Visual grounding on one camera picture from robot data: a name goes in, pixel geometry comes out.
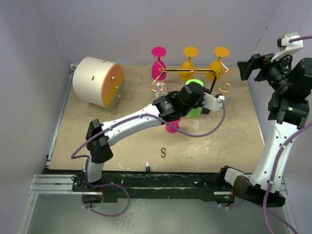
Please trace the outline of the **green wine glass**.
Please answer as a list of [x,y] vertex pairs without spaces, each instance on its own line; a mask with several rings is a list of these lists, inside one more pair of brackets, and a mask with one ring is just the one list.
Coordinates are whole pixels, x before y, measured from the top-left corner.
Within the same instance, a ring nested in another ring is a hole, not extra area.
[[[189,79],[188,81],[186,81],[186,85],[187,84],[190,84],[191,82],[195,82],[195,83],[198,83],[200,84],[201,86],[203,86],[203,82],[198,80],[198,79]],[[188,118],[198,118],[201,114],[201,107],[198,107],[196,109],[192,109],[187,115],[186,117]]]

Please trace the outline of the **clear glass cup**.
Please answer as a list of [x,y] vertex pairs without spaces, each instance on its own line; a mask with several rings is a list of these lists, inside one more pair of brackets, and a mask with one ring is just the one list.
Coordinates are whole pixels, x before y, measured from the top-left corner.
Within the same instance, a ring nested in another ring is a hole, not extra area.
[[168,94],[167,85],[163,81],[157,81],[152,85],[152,91],[156,98],[166,96]]

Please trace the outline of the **pink wine glass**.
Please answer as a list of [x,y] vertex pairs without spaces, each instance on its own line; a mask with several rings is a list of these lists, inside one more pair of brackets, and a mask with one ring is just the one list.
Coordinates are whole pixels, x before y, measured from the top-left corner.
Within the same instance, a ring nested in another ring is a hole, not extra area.
[[162,61],[162,58],[164,58],[166,52],[166,49],[161,46],[154,47],[151,50],[151,53],[156,60],[152,65],[152,79],[154,80],[162,81],[166,78],[166,73],[162,73],[162,70],[166,69],[166,65]]
[[169,125],[165,126],[165,129],[168,133],[176,133],[179,129],[179,123],[181,121],[181,118],[172,122],[169,122]]

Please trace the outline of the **orange wine glass front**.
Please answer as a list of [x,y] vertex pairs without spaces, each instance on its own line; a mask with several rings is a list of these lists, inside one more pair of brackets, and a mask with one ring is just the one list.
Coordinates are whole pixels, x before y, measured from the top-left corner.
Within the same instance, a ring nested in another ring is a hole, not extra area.
[[228,72],[229,69],[221,60],[228,57],[229,55],[230,51],[226,47],[219,46],[214,49],[215,60],[210,63],[208,69],[216,73],[217,79],[220,79],[222,74]]

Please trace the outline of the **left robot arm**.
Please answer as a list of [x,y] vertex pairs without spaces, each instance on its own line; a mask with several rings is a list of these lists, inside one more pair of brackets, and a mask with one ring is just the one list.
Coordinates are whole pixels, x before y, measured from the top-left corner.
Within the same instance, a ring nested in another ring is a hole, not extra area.
[[201,84],[191,81],[180,91],[172,91],[154,100],[145,108],[117,120],[90,122],[86,134],[86,148],[90,153],[84,169],[83,186],[89,191],[100,187],[104,163],[113,157],[111,147],[122,139],[148,128],[171,125],[192,110],[210,109],[214,99]]

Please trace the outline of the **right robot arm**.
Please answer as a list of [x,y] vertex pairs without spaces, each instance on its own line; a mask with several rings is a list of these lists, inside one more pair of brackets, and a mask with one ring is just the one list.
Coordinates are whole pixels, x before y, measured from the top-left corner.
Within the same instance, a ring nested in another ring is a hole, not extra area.
[[296,136],[305,128],[310,112],[306,98],[312,90],[311,58],[301,59],[292,68],[291,55],[273,57],[255,54],[248,61],[237,63],[242,80],[259,70],[254,80],[267,81],[274,90],[268,103],[268,133],[260,161],[249,178],[242,171],[225,166],[216,182],[223,191],[232,187],[233,196],[269,208],[285,203],[280,193],[282,176]]

